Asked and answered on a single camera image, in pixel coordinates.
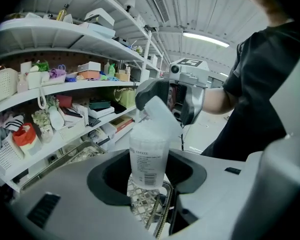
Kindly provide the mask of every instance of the person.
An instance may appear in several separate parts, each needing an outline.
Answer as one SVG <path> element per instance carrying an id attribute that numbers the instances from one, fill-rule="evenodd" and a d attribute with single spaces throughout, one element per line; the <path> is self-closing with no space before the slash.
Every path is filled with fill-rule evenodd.
<path id="1" fill-rule="evenodd" d="M 250 0 L 266 14 L 268 27 L 237 46 L 237 55 L 223 88 L 207 89 L 202 110 L 225 114 L 225 127 L 201 155 L 245 161 L 285 129 L 270 103 L 300 58 L 300 32 L 276 0 Z"/>

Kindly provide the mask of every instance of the green bottle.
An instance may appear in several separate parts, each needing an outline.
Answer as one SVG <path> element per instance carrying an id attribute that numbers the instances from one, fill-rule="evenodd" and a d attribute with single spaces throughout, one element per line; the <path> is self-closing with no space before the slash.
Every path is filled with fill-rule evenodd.
<path id="1" fill-rule="evenodd" d="M 110 67 L 109 67 L 109 74 L 108 74 L 108 77 L 114 77 L 115 76 L 115 73 L 116 73 L 116 70 L 115 70 L 115 64 L 111 64 Z"/>

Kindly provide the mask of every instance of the black t-shirt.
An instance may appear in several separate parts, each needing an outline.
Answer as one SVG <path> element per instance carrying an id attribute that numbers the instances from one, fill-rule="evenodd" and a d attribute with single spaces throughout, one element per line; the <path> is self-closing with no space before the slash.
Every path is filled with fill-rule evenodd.
<path id="1" fill-rule="evenodd" d="M 279 89 L 300 58 L 300 34 L 295 22 L 254 33 L 237 47 L 235 64 L 223 84 L 238 97 L 228 122 L 202 155 L 245 161 L 285 129 L 269 99 Z"/>

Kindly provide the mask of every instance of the barcode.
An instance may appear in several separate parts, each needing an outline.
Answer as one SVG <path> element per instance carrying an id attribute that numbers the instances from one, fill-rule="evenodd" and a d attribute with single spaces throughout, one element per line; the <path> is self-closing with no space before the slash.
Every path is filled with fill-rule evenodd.
<path id="1" fill-rule="evenodd" d="M 156 185 L 157 174 L 144 174 L 144 184 L 147 186 Z"/>

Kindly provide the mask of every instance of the pegboard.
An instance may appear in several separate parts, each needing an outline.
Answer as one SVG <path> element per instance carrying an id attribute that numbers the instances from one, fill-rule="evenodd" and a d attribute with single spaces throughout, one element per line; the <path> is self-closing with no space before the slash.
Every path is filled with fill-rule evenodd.
<path id="1" fill-rule="evenodd" d="M 94 56 L 78 52 L 70 51 L 38 51 L 38 52 L 25 52 L 21 54 L 11 55 L 0 59 L 0 65 L 4 65 L 6 68 L 12 68 L 20 72 L 20 64 L 24 62 L 32 61 L 36 63 L 47 61 L 49 68 L 53 69 L 60 64 L 64 64 L 66 72 L 68 74 L 77 72 L 78 65 L 82 65 L 88 62 L 97 62 L 101 64 L 101 70 L 103 70 L 108 59 L 100 56 Z M 118 68 L 119 62 L 115 60 L 109 60 L 109 63 L 115 63 L 115 68 Z"/>

